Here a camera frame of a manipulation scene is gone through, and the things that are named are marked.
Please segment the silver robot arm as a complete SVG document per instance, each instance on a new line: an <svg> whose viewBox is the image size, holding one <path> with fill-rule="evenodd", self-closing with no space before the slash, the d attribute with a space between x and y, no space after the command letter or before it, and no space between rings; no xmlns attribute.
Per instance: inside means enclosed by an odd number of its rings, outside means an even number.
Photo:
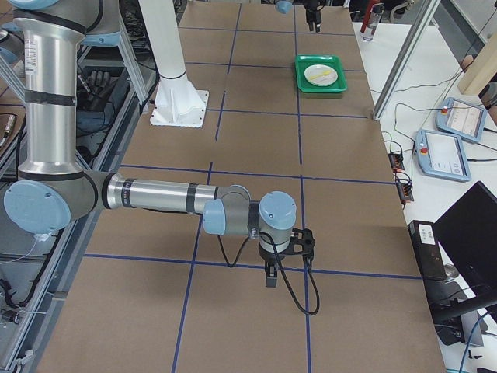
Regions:
<svg viewBox="0 0 497 373"><path fill-rule="evenodd" d="M274 2L277 12L287 14L294 5L302 5L305 9L306 23L310 31L321 32L321 10L326 5L326 1L319 0L277 0Z"/></svg>
<svg viewBox="0 0 497 373"><path fill-rule="evenodd" d="M77 50L87 36L120 30L118 2L15 1L13 19L24 36L27 157L4 196L10 219L44 234L103 208L197 214L209 234L257 239L274 286L296 243L296 205L287 193L255 201L239 185L126 179L76 162Z"/></svg>

